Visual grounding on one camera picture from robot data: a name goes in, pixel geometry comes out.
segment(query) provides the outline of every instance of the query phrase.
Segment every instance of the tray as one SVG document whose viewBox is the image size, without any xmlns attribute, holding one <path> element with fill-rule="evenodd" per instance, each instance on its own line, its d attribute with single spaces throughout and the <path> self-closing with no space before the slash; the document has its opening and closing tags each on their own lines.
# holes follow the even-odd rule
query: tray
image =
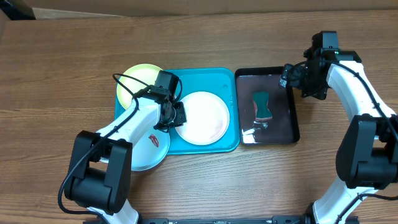
<svg viewBox="0 0 398 224">
<path fill-rule="evenodd" d="M 240 68 L 235 72 L 243 144 L 289 144 L 300 139 L 293 90 L 279 86 L 283 69 Z"/>
<path fill-rule="evenodd" d="M 236 100 L 236 89 L 234 74 L 227 68 L 191 68 L 166 70 L 180 77 L 183 83 L 181 99 L 196 91 L 207 91 L 219 96 L 227 105 L 229 110 L 229 126 L 225 135 L 206 146 L 197 146 L 184 141 L 176 132 L 170 130 L 170 148 L 168 155 L 199 154 L 213 152 L 229 152 L 239 144 L 239 118 L 238 104 Z M 125 109 L 120 105 L 116 97 L 114 118 L 119 117 Z"/>
</svg>

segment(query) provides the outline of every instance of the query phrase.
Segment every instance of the yellow bowl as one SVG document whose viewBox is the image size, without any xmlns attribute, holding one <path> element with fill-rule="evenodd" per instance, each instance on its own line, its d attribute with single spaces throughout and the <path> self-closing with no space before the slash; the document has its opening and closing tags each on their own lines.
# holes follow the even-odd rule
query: yellow bowl
<svg viewBox="0 0 398 224">
<path fill-rule="evenodd" d="M 138 78 L 148 85 L 154 85 L 157 75 L 161 70 L 162 69 L 156 65 L 139 64 L 127 69 L 123 74 Z M 139 90 L 145 88 L 145 85 L 128 77 L 120 77 L 119 81 L 129 88 L 133 93 L 137 93 Z M 118 84 L 116 87 L 116 95 L 118 96 L 119 103 L 122 105 L 122 107 L 124 109 L 128 109 L 132 100 L 130 93 Z"/>
</svg>

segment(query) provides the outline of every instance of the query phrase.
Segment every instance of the wooden table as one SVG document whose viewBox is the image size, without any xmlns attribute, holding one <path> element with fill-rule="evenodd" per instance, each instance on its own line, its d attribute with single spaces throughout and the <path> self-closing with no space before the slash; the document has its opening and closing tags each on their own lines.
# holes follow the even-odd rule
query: wooden table
<svg viewBox="0 0 398 224">
<path fill-rule="evenodd" d="M 0 222 L 86 218 L 62 213 L 57 192 L 75 136 L 113 119 L 112 73 L 138 63 L 233 72 L 297 63 L 313 34 L 337 30 L 340 47 L 357 51 L 373 87 L 398 111 L 397 24 L 398 11 L 7 22 L 0 43 Z M 334 181 L 335 154 L 349 122 L 332 90 L 325 101 L 299 94 L 297 144 L 169 156 L 156 169 L 133 173 L 130 203 L 143 217 L 303 213 Z M 381 193 L 397 190 L 391 185 Z M 354 214 L 363 223 L 394 223 L 397 209 L 398 202 L 370 198 Z"/>
</svg>

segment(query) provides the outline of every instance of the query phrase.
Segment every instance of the blue tray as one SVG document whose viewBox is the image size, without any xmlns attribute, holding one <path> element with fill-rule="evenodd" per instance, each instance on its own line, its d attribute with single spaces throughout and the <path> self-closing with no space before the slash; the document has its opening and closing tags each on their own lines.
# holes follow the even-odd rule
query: blue tray
<svg viewBox="0 0 398 224">
<path fill-rule="evenodd" d="M 181 99 L 193 92 L 206 91 L 219 96 L 229 110 L 229 126 L 225 135 L 206 146 L 197 146 L 183 140 L 175 129 L 170 130 L 170 149 L 168 155 L 198 154 L 211 152 L 229 152 L 239 144 L 238 103 L 236 99 L 235 77 L 227 68 L 191 68 L 166 70 L 180 77 L 183 83 Z M 125 109 L 116 97 L 114 118 L 118 118 Z"/>
</svg>

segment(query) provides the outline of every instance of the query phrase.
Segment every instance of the green sponge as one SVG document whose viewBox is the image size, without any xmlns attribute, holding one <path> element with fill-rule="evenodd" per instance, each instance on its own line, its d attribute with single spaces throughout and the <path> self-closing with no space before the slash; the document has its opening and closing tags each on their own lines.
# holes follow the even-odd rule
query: green sponge
<svg viewBox="0 0 398 224">
<path fill-rule="evenodd" d="M 257 106 L 256 118 L 271 118 L 272 114 L 268 110 L 267 103 L 269 100 L 268 92 L 261 91 L 253 93 L 253 100 Z"/>
</svg>

